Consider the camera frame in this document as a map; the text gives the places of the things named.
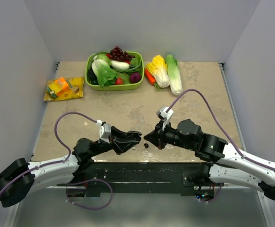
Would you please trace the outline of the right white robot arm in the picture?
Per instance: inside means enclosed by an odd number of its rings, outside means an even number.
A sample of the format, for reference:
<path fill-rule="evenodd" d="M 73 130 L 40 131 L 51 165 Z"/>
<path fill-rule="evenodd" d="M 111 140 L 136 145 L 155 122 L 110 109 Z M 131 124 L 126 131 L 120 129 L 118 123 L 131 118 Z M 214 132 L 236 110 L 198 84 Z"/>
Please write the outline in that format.
<path fill-rule="evenodd" d="M 174 129 L 160 121 L 144 139 L 158 149 L 170 144 L 193 151 L 201 159 L 199 170 L 187 178 L 207 186 L 210 183 L 230 183 L 262 192 L 275 201 L 275 163 L 236 149 L 233 144 L 202 132 L 190 119 L 181 121 Z"/>

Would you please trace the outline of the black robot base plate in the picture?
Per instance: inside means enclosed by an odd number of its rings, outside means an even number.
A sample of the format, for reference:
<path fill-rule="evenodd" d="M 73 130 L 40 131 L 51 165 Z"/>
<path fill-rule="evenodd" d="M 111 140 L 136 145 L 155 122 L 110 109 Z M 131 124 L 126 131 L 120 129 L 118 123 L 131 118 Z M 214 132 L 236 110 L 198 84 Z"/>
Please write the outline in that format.
<path fill-rule="evenodd" d="M 204 186 L 219 186 L 218 183 L 198 185 L 187 177 L 198 172 L 201 163 L 134 163 L 94 162 L 74 176 L 72 183 L 61 186 L 85 186 L 87 196 L 101 193 L 161 193 L 182 196 L 204 197 Z"/>

